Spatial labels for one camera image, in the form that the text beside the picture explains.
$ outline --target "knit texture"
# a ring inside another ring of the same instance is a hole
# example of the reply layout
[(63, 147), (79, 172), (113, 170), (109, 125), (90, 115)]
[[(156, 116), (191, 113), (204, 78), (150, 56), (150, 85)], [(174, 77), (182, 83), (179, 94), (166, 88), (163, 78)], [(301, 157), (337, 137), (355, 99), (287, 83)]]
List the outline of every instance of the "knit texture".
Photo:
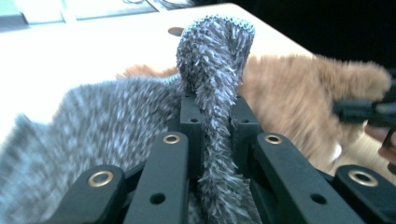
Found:
[(203, 174), (199, 192), (190, 194), (189, 222), (260, 222), (248, 181), (235, 173), (230, 135), (253, 36), (246, 21), (208, 16), (183, 32), (180, 75), (77, 87), (50, 124), (19, 116), (0, 158), (0, 223), (44, 221), (84, 171), (101, 164), (127, 171), (146, 160), (179, 115), (185, 91), (196, 92), (205, 117)]
[(231, 111), (253, 36), (253, 27), (245, 21), (209, 16), (185, 29), (177, 48), (185, 89), (196, 92), (205, 118), (200, 198), (213, 223), (260, 220), (252, 209), (248, 182), (235, 173), (231, 152)]

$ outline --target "gray knitted fabric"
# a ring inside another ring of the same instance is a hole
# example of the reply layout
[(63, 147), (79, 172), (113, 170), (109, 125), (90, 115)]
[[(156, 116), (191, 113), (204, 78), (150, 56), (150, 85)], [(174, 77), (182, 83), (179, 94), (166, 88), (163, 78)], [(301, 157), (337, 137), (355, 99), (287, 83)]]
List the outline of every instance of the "gray knitted fabric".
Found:
[(231, 154), (231, 109), (253, 42), (245, 21), (206, 17), (187, 28), (177, 48), (185, 89), (196, 92), (205, 122), (200, 198), (210, 222), (257, 222), (248, 182), (235, 173)]
[(204, 172), (199, 192), (190, 194), (189, 222), (260, 222), (248, 181), (235, 173), (230, 139), (231, 106), (253, 36), (245, 21), (206, 17), (181, 37), (180, 75), (80, 86), (65, 95), (50, 124), (19, 116), (0, 158), (0, 223), (46, 220), (93, 166), (127, 171), (146, 160), (155, 136), (179, 114), (185, 90), (196, 91), (205, 116)]

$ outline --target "black object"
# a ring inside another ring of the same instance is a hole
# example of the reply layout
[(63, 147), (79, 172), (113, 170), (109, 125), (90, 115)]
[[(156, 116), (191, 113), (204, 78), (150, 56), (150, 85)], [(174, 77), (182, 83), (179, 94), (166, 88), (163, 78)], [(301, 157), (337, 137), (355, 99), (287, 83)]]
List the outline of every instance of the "black object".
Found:
[[(46, 223), (186, 223), (189, 186), (201, 173), (189, 157), (201, 155), (193, 101), (193, 94), (185, 96), (179, 124), (171, 125), (186, 134), (158, 135), (148, 160), (125, 174), (108, 165), (86, 171)], [(242, 97), (233, 112), (234, 160), (251, 178), (264, 223), (396, 223), (396, 188), (388, 180), (359, 166), (325, 175), (289, 139), (263, 133)]]
[[(391, 147), (390, 138), (396, 130), (396, 77), (381, 102), (366, 100), (341, 100), (333, 104), (332, 112), (340, 121), (347, 123), (368, 123), (375, 127), (388, 127), (389, 132), (382, 146)], [(396, 165), (389, 163), (388, 170), (396, 175)]]

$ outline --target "fuzzy fabric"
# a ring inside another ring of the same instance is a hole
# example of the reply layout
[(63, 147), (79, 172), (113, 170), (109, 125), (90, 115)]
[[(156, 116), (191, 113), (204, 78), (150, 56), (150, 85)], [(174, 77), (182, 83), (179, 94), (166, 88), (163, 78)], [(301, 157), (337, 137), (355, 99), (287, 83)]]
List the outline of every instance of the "fuzzy fabric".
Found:
[[(149, 64), (134, 64), (118, 78), (168, 77), (177, 72), (176, 67), (155, 70)], [(378, 147), (356, 148), (362, 124), (342, 123), (332, 113), (332, 103), (340, 99), (380, 101), (389, 84), (389, 73), (375, 63), (341, 62), (320, 55), (250, 54), (239, 93), (265, 132), (288, 137), (316, 168), (334, 175), (339, 165), (355, 163), (395, 183), (385, 166), (371, 162), (378, 157)], [(342, 147), (340, 160), (334, 160), (337, 144)]]
[(253, 36), (246, 21), (208, 16), (183, 33), (180, 75), (80, 86), (50, 124), (19, 116), (0, 158), (0, 223), (44, 221), (82, 172), (100, 164), (127, 171), (146, 160), (185, 90), (196, 91), (205, 115), (204, 173), (191, 193), (189, 222), (260, 222), (248, 181), (235, 173), (229, 131)]
[(196, 92), (195, 102), (205, 118), (200, 198), (210, 222), (258, 222), (248, 182), (235, 173), (230, 150), (231, 107), (242, 81), (254, 29), (243, 21), (209, 22), (213, 19), (208, 17), (186, 28), (177, 48), (177, 67), (187, 85), (185, 89)]

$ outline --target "round hole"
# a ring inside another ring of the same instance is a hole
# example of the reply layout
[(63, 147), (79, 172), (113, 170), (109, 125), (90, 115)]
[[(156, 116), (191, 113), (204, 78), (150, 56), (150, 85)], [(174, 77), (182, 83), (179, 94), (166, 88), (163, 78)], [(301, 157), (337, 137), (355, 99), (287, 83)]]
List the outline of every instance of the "round hole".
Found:
[(347, 173), (349, 177), (360, 185), (366, 187), (376, 187), (378, 181), (370, 174), (359, 170), (351, 170)]
[(151, 195), (151, 197), (149, 198), (149, 201), (150, 201), (152, 204), (160, 204), (160, 203), (163, 203), (163, 202), (165, 202), (165, 195), (162, 194), (162, 193), (153, 194), (153, 195)]
[(174, 144), (174, 143), (178, 143), (178, 141), (180, 141), (180, 137), (178, 135), (175, 135), (175, 134), (169, 134), (169, 135), (166, 135), (163, 138), (163, 141), (166, 144)]
[(281, 144), (282, 143), (282, 139), (279, 138), (278, 136), (275, 135), (267, 135), (265, 136), (265, 141), (271, 143), (271, 144)]
[(327, 203), (326, 198), (321, 196), (320, 194), (311, 194), (311, 199), (315, 203), (319, 203), (319, 204), (326, 204)]
[(113, 177), (113, 173), (109, 171), (99, 171), (90, 176), (88, 179), (88, 184), (95, 188), (102, 187), (108, 184), (113, 179)]
[(184, 28), (181, 27), (171, 27), (168, 30), (169, 35), (174, 35), (174, 36), (181, 36), (183, 34)]

